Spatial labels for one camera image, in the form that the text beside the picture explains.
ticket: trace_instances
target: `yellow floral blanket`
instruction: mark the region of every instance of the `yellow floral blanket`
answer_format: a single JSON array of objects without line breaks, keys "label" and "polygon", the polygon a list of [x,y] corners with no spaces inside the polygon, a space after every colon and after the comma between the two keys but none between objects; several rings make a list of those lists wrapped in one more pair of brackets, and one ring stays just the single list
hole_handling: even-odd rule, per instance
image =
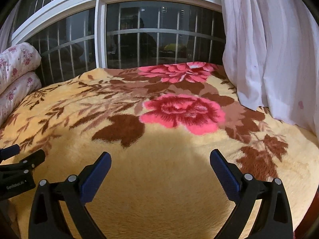
[{"label": "yellow floral blanket", "polygon": [[[241,106],[223,68],[199,62],[95,69],[42,88],[0,129],[0,148],[16,143],[20,155],[4,164],[46,152],[36,183],[65,180],[103,151],[111,154],[111,170],[87,204],[108,238],[213,238],[234,207],[210,167],[215,148],[242,172],[283,180],[294,229],[319,183],[317,138],[274,120],[267,109]],[[34,193],[12,199],[23,239]]]}]

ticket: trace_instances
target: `pillow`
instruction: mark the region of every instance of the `pillow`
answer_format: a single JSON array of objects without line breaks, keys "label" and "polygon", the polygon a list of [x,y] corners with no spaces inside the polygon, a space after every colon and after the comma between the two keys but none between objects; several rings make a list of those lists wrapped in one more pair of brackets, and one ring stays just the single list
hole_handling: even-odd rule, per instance
[{"label": "pillow", "polygon": [[29,43],[15,45],[1,53],[0,94],[20,76],[34,71],[40,63],[40,54]]},{"label": "pillow", "polygon": [[9,85],[0,94],[0,126],[28,94],[40,88],[41,82],[35,72],[28,72]]}]

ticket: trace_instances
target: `silver screw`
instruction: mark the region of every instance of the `silver screw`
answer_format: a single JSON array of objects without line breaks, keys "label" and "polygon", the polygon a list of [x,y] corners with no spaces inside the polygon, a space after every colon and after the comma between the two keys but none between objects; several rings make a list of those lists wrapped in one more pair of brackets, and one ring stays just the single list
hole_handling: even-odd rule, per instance
[{"label": "silver screw", "polygon": [[68,178],[68,181],[69,182],[74,182],[76,179],[77,179],[76,175],[70,175],[69,178]]},{"label": "silver screw", "polygon": [[40,186],[44,186],[46,183],[47,183],[46,180],[41,180],[41,181],[39,182]]},{"label": "silver screw", "polygon": [[248,181],[251,181],[253,179],[253,176],[250,173],[246,173],[244,177]]},{"label": "silver screw", "polygon": [[277,183],[278,185],[280,185],[282,182],[281,182],[281,180],[280,180],[279,178],[276,178],[276,179],[275,179],[275,183]]}]

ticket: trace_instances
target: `floral quilt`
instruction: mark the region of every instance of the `floral quilt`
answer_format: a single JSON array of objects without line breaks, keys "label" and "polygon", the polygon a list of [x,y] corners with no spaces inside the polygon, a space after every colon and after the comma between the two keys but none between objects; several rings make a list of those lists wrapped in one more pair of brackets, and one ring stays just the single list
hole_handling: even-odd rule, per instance
[{"label": "floral quilt", "polygon": [[[243,173],[283,180],[294,228],[319,184],[317,138],[267,108],[241,106],[222,66],[201,62],[95,69],[37,90],[1,126],[0,148],[16,143],[15,162],[46,152],[36,182],[65,180],[111,154],[112,168],[87,206],[108,238],[213,238],[234,207],[209,164],[215,148]],[[22,238],[33,195],[12,199]]]}]

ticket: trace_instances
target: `horizontal metal bar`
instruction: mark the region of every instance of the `horizontal metal bar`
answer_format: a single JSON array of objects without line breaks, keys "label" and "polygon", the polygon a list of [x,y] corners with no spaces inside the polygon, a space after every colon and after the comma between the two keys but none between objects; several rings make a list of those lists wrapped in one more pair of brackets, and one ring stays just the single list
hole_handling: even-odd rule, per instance
[{"label": "horizontal metal bar", "polygon": [[118,34],[128,34],[128,33],[172,33],[179,35],[189,35],[195,37],[202,37],[210,40],[219,41],[222,43],[226,43],[226,41],[222,38],[212,37],[210,35],[186,31],[186,30],[176,30],[176,29],[168,29],[168,28],[132,28],[132,29],[121,29],[115,31],[109,31],[106,33],[107,36],[113,36]]},{"label": "horizontal metal bar", "polygon": [[61,48],[64,48],[64,47],[67,47],[67,46],[70,46],[70,45],[73,45],[75,43],[79,43],[79,42],[82,42],[82,41],[85,41],[85,40],[89,40],[89,39],[94,39],[94,35],[90,35],[90,36],[87,36],[87,37],[81,37],[81,38],[78,38],[78,39],[75,39],[75,40],[72,40],[72,41],[69,41],[67,43],[64,43],[62,45],[59,45],[59,46],[56,46],[44,53],[41,54],[41,56],[45,56],[47,54],[50,54],[52,53],[53,51],[56,51],[58,49],[61,49]]}]

